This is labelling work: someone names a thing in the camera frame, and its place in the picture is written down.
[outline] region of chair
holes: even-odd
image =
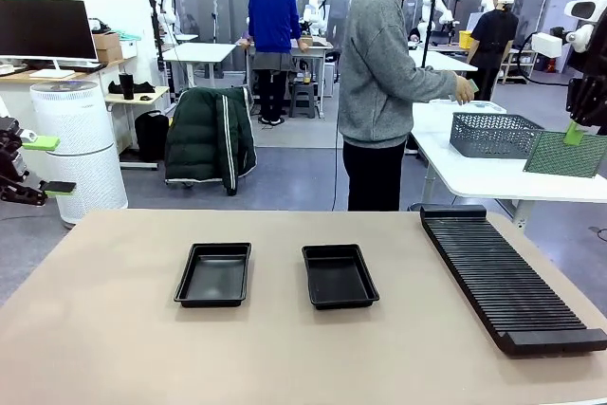
[[[316,102],[314,100],[314,84],[294,83],[291,93],[291,107],[288,111],[290,118],[294,117],[294,111],[297,108],[297,96],[303,94],[308,97],[308,113],[307,116],[311,119],[316,117]]]

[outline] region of black shirt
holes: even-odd
[[[510,11],[495,9],[481,16],[472,32],[479,42],[478,50],[470,64],[479,68],[499,68],[506,45],[516,37],[519,18]]]

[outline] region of black bag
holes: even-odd
[[[139,157],[143,161],[164,159],[164,145],[169,133],[169,118],[160,111],[143,113],[135,120]]]

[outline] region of black tray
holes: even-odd
[[[319,310],[368,307],[379,300],[360,247],[302,248],[310,302]]]
[[[194,244],[175,293],[184,307],[235,307],[247,297],[250,244]]]
[[[426,207],[426,233],[497,346],[512,356],[605,350],[607,335],[588,329],[486,220],[482,206]]]

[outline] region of black slotted rack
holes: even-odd
[[[588,329],[487,221],[483,206],[421,210],[426,233],[476,314],[509,355],[607,349],[602,329]]]

